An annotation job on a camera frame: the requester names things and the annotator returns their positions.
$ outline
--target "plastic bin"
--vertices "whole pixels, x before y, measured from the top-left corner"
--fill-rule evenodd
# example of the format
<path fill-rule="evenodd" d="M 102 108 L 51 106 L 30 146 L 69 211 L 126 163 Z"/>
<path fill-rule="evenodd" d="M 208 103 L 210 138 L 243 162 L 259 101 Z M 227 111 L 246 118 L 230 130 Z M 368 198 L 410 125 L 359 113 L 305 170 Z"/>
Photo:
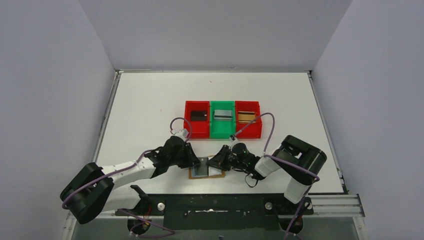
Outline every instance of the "plastic bin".
<path fill-rule="evenodd" d="M 192 120 L 192 112 L 206 112 L 205 120 Z M 193 128 L 193 139 L 209 138 L 210 121 L 209 101 L 185 101 L 184 118 L 187 119 Z M 184 121 L 184 128 L 190 131 L 189 125 Z"/>
<path fill-rule="evenodd" d="M 215 120 L 215 110 L 231 110 L 231 120 Z M 210 101 L 210 135 L 211 139 L 228 139 L 236 132 L 234 101 Z"/>
<path fill-rule="evenodd" d="M 254 117 L 261 115 L 258 101 L 235 101 L 235 130 L 242 129 L 247 123 L 239 122 L 239 112 L 254 112 Z M 243 132 L 237 135 L 239 139 L 260 139 L 262 135 L 262 120 L 259 118 L 255 123 L 246 127 Z"/>

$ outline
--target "metal frame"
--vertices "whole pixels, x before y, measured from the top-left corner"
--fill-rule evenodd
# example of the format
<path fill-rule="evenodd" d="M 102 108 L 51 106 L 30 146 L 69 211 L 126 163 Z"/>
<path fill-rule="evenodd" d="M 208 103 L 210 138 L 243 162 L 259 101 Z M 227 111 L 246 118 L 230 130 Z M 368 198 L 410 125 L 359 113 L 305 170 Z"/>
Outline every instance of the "metal frame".
<path fill-rule="evenodd" d="M 103 116 L 103 122 L 101 124 L 101 129 L 99 132 L 99 138 L 97 141 L 97 145 L 94 151 L 94 155 L 92 158 L 93 162 L 96 162 L 99 156 L 99 151 L 102 146 L 103 137 L 105 134 L 105 130 L 108 124 L 109 116 L 111 114 L 112 106 L 114 103 L 115 95 L 118 90 L 119 81 L 121 79 L 122 73 L 282 73 L 289 71 L 281 71 L 278 69 L 263 69 L 263 70 L 251 70 L 251 69 L 237 69 L 236 67 L 228 67 L 222 70 L 117 70 L 115 73 L 115 77 L 113 80 L 113 84 L 111 86 L 110 96 L 107 102 L 106 110 Z M 325 129 L 325 133 L 327 135 L 328 143 L 331 149 L 331 153 L 334 157 L 335 165 L 337 167 L 340 181 L 342 185 L 344 185 L 343 174 L 340 169 L 339 162 L 337 160 L 336 152 L 333 146 L 333 142 L 330 137 L 329 130 L 327 128 L 327 124 L 325 118 L 323 116 L 321 106 L 315 91 L 313 79 L 311 76 L 311 71 L 305 71 L 308 75 L 309 82 L 312 88 L 313 95 L 315 97 L 315 101 L 318 107 L 319 114 L 321 116 L 321 120 Z M 364 210 L 362 208 L 362 204 L 359 198 L 359 195 L 354 194 L 337 194 L 337 195 L 327 195 L 327 194 L 317 194 L 317 195 L 308 195 L 311 198 L 312 205 L 314 208 L 313 215 L 304 215 L 304 218 L 319 218 L 319 217 L 332 217 L 332 218 L 340 218 L 340 217 L 352 217 L 355 228 L 359 237 L 359 240 L 368 240 L 367 232 L 365 228 L 365 223 L 363 217 L 365 217 Z M 279 215 L 281 218 L 292 217 L 288 215 Z M 132 217 L 128 216 L 116 216 L 114 211 L 102 212 L 97 216 L 97 219 L 132 219 Z M 150 216 L 151 219 L 163 219 L 163 216 Z M 69 212 L 66 218 L 66 222 L 63 229 L 62 240 L 71 240 L 72 235 L 75 229 L 75 225 L 77 224 L 76 218 Z"/>

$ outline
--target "white wall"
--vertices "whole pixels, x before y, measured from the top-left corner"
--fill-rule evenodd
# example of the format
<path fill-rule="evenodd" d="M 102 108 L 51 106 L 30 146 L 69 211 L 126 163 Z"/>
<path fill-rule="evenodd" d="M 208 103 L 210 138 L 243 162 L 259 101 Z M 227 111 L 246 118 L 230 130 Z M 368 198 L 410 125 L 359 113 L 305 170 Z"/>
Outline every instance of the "white wall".
<path fill-rule="evenodd" d="M 0 3 L 1 239 L 59 239 L 114 68 L 77 0 Z"/>
<path fill-rule="evenodd" d="M 352 0 L 80 0 L 116 69 L 311 70 Z"/>
<path fill-rule="evenodd" d="M 353 0 L 312 77 L 371 240 L 424 239 L 424 1 Z"/>

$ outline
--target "white table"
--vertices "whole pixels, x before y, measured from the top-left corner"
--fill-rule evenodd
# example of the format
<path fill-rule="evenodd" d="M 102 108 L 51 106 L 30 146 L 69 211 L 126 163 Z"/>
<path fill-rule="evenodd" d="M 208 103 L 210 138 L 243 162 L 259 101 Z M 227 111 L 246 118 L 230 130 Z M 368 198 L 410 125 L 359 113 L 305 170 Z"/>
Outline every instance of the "white table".
<path fill-rule="evenodd" d="M 169 124 L 183 117 L 185 102 L 259 101 L 262 113 L 271 112 L 276 123 L 269 151 L 293 135 L 323 150 L 328 159 L 311 193 L 342 193 L 342 185 L 328 138 L 306 73 L 122 73 L 97 156 L 99 166 L 138 158 L 141 152 L 163 146 Z M 249 151 L 261 155 L 272 119 L 262 119 L 262 138 L 245 140 Z M 176 121 L 173 128 L 183 127 Z M 216 154 L 227 140 L 191 140 L 198 157 Z M 282 169 L 249 188 L 245 174 L 228 171 L 224 178 L 189 179 L 188 169 L 170 167 L 153 179 L 133 184 L 148 194 L 253 194 L 283 193 L 290 176 Z"/>

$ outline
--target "gray floor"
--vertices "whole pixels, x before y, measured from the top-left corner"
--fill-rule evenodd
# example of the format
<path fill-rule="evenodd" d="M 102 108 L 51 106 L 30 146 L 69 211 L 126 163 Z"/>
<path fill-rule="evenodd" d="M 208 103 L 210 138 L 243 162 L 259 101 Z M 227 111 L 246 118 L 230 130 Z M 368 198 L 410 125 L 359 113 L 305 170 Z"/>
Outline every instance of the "gray floor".
<path fill-rule="evenodd" d="M 90 223 L 75 226 L 72 240 L 128 240 L 126 219 L 95 219 Z M 164 231 L 152 227 L 149 235 L 164 234 Z M 166 237 L 166 240 L 282 240 L 282 231 L 265 231 L 261 228 L 243 230 L 182 230 Z M 358 240 L 353 219 L 343 218 L 305 218 L 304 228 L 299 234 L 304 240 Z"/>

